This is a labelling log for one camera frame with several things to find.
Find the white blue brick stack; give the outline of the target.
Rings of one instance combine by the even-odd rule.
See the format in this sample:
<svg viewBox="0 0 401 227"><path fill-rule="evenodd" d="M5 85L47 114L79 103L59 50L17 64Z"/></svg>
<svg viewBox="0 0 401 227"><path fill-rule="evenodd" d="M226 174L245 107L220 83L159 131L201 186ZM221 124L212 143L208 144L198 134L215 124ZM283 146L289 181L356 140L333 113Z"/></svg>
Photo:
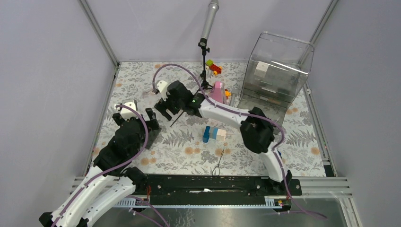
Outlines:
<svg viewBox="0 0 401 227"><path fill-rule="evenodd" d="M206 126L202 141L203 143L208 143L209 140L219 140L224 141L227 136L227 131L223 129L219 129L216 127Z"/></svg>

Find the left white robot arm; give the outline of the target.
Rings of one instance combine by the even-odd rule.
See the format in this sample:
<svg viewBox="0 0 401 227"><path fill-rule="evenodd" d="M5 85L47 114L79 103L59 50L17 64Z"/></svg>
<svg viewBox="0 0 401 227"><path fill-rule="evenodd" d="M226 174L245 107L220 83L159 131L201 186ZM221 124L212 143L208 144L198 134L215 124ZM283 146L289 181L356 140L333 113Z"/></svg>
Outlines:
<svg viewBox="0 0 401 227"><path fill-rule="evenodd" d="M137 167L129 167L160 133L156 114L147 108L145 121L134 107L118 106L113 119L119 128L101 149L85 179L55 211L45 212L39 222L44 227L91 227L123 198L148 192L148 177Z"/></svg>

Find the clear acrylic makeup organizer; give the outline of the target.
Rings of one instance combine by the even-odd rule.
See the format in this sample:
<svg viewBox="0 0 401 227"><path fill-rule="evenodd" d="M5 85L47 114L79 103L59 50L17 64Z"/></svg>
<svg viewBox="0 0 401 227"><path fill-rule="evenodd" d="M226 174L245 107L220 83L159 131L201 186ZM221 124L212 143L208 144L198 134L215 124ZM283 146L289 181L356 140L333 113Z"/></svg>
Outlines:
<svg viewBox="0 0 401 227"><path fill-rule="evenodd" d="M310 42L262 32L247 63L238 108L258 107L282 124L309 77L313 57L314 45ZM269 64L265 78L254 75L259 61Z"/></svg>

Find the white cardboard box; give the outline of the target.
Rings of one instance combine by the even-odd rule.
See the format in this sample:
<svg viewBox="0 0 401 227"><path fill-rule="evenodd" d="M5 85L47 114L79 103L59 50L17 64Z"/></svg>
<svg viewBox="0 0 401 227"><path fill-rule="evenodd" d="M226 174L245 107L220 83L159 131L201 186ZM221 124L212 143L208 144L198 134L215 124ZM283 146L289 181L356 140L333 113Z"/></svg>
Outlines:
<svg viewBox="0 0 401 227"><path fill-rule="evenodd" d="M256 64L255 70L254 70L254 75L260 78L265 78L267 74L267 70L269 68L269 64L259 61Z"/></svg>

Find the black wire hair loop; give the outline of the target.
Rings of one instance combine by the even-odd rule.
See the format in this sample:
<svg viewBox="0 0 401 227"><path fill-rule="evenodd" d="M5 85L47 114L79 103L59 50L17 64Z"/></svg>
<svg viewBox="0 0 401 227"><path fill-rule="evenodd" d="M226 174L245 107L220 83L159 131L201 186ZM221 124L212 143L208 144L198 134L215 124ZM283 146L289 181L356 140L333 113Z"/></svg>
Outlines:
<svg viewBox="0 0 401 227"><path fill-rule="evenodd" d="M225 153L225 149L226 148L227 148L227 143L224 143L223 148L218 148L218 149L215 150L215 155L219 156L219 159L218 159L217 164L215 165L215 167L211 171L212 176L215 176L215 175L219 176L220 175L220 173L221 173L220 164L221 164L221 160L223 158L223 155Z"/></svg>

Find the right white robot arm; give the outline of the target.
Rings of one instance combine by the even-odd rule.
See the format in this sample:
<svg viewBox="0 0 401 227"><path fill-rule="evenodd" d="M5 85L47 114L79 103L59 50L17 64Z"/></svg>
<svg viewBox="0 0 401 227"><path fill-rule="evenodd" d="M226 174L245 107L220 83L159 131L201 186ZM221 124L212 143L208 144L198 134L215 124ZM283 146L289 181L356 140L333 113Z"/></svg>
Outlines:
<svg viewBox="0 0 401 227"><path fill-rule="evenodd" d="M238 109L220 103L203 93L193 94L180 81L168 83L160 80L153 85L161 99L155 108L167 119L183 111L191 116L219 121L240 131L243 143L251 152L260 154L272 180L274 193L283 195L290 189L290 183L282 160L276 151L274 122L267 118L260 108Z"/></svg>

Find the thin black eyeliner pencil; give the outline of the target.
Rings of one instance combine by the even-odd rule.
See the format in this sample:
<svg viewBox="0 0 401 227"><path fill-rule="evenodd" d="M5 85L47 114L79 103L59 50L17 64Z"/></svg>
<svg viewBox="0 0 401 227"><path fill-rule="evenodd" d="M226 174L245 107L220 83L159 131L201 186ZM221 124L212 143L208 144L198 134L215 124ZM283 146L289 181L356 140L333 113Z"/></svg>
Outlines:
<svg viewBox="0 0 401 227"><path fill-rule="evenodd" d="M185 113L185 112L181 112L181 113L179 114L179 116L171 123L170 127L172 127L172 126L180 119L180 117L181 117L184 113Z"/></svg>

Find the clear plastic wrapper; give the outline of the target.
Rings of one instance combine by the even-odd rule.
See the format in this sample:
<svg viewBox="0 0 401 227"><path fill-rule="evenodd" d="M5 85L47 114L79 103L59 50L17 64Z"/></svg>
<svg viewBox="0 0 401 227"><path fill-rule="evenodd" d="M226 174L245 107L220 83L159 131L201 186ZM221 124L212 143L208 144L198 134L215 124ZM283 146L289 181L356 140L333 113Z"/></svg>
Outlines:
<svg viewBox="0 0 401 227"><path fill-rule="evenodd" d="M143 96L151 96L154 95L155 93L153 92L153 90L146 90L144 92L142 92Z"/></svg>

